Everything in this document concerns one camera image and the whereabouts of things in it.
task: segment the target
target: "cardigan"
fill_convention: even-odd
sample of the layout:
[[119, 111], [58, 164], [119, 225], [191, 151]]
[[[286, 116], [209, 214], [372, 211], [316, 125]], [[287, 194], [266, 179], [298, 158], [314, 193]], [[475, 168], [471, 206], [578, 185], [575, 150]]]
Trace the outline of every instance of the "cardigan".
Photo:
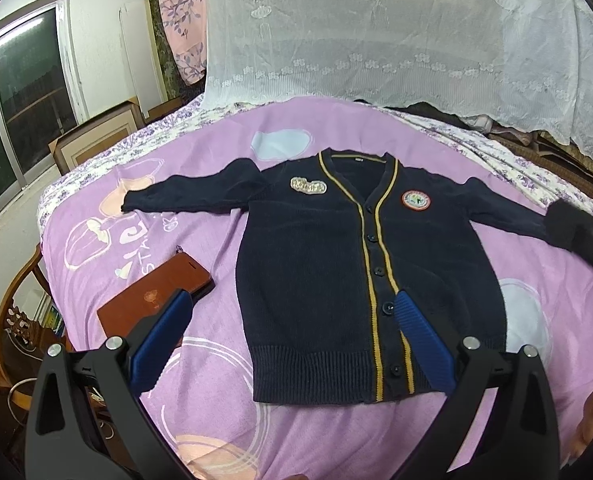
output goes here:
[[393, 314], [396, 293], [461, 336], [505, 351], [499, 281], [471, 222], [546, 240], [543, 216], [384, 156], [333, 152], [260, 171], [239, 158], [211, 176], [128, 191], [123, 211], [248, 212], [236, 288], [254, 400], [353, 404], [431, 391]]

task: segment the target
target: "pink curtain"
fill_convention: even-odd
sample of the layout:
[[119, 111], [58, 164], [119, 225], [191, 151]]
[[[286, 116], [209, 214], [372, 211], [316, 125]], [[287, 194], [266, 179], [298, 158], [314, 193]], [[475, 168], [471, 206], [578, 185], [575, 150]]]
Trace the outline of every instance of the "pink curtain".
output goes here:
[[159, 0], [159, 4], [180, 75], [188, 85], [195, 83], [207, 66], [205, 0]]

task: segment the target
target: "window frame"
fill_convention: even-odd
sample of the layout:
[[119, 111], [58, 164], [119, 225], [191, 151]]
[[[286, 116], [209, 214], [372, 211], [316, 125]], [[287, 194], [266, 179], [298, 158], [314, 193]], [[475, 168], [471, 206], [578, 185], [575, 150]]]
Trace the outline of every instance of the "window frame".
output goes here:
[[[54, 9], [56, 13], [56, 37], [59, 46], [59, 54], [61, 58], [61, 66], [64, 72], [65, 88], [76, 118], [77, 124], [82, 124], [90, 118], [85, 99], [83, 96], [83, 89], [81, 88], [81, 80], [76, 67], [76, 58], [74, 55], [72, 31], [70, 28], [70, 0], [37, 0], [21, 9], [13, 12], [6, 18], [0, 20], [0, 38], [38, 15], [47, 10]], [[8, 161], [14, 172], [16, 181], [0, 195], [0, 212], [14, 200], [14, 198], [29, 184], [34, 182], [51, 166], [54, 166], [54, 158], [48, 155], [32, 168], [23, 173], [14, 147], [10, 139], [6, 123], [3, 117], [0, 102], [0, 137], [3, 143], [3, 148]]]

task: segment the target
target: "blue gripper pad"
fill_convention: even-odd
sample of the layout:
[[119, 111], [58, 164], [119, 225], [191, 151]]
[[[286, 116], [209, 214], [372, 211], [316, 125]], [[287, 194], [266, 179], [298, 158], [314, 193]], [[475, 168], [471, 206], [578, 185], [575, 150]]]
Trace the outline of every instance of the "blue gripper pad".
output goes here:
[[454, 358], [404, 290], [394, 300], [394, 317], [432, 389], [449, 396], [456, 387]]
[[190, 324], [194, 303], [186, 290], [168, 300], [164, 311], [130, 361], [130, 390], [135, 396], [149, 392], [159, 379], [183, 332]]

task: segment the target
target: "red-bordered round patch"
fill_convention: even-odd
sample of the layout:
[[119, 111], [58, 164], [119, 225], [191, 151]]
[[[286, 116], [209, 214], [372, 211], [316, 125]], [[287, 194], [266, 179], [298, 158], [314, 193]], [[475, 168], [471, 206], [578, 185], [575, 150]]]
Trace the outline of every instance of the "red-bordered round patch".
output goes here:
[[409, 207], [414, 211], [425, 211], [425, 209], [432, 203], [432, 200], [429, 199], [427, 193], [411, 189], [403, 193], [401, 202], [403, 202], [404, 206]]

